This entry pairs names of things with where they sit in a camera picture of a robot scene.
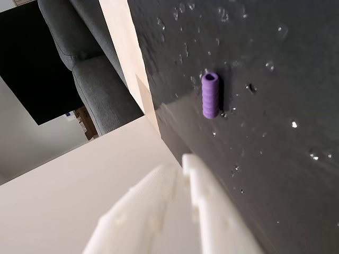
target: purple cylinder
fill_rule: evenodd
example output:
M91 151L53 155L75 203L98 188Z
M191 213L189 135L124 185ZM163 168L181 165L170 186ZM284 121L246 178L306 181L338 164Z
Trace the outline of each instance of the purple cylinder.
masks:
M219 113L219 77L209 72L202 77L202 114L213 119Z

